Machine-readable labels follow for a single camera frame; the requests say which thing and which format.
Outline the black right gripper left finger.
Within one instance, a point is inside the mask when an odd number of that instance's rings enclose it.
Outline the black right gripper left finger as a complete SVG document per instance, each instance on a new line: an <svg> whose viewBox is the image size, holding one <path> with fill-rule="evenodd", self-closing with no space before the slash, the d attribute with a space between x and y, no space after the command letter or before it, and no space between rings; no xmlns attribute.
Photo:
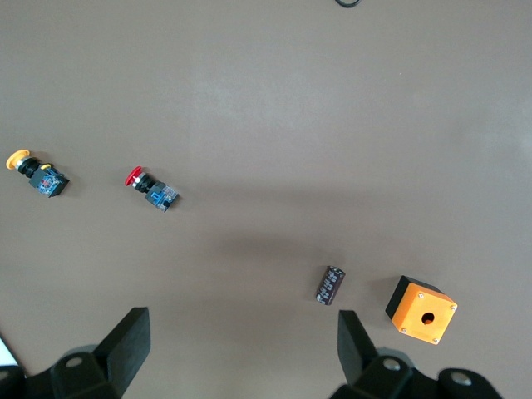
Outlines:
<svg viewBox="0 0 532 399"><path fill-rule="evenodd" d="M121 398L149 353L149 309L132 308L90 352L72 352L30 377L2 366L1 397Z"/></svg>

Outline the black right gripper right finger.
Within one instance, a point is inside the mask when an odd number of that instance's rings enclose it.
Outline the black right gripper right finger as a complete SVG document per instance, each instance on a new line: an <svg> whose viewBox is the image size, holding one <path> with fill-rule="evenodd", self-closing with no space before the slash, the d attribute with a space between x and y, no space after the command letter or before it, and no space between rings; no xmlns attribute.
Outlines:
<svg viewBox="0 0 532 399"><path fill-rule="evenodd" d="M346 383L333 398L500 398L482 375L446 368L436 379L419 371L401 351L376 348L352 310L337 319L337 354Z"/></svg>

